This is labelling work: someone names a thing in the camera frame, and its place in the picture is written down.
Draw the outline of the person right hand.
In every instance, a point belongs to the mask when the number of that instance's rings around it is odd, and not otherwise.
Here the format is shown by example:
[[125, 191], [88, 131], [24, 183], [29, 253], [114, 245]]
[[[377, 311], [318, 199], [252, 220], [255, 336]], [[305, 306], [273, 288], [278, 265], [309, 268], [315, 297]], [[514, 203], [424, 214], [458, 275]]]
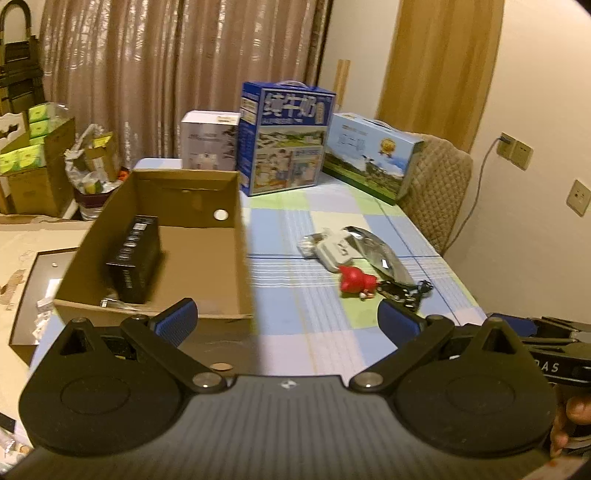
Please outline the person right hand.
[[558, 393], [558, 409], [550, 433], [550, 455], [558, 457], [570, 440], [573, 429], [590, 424], [590, 394]]

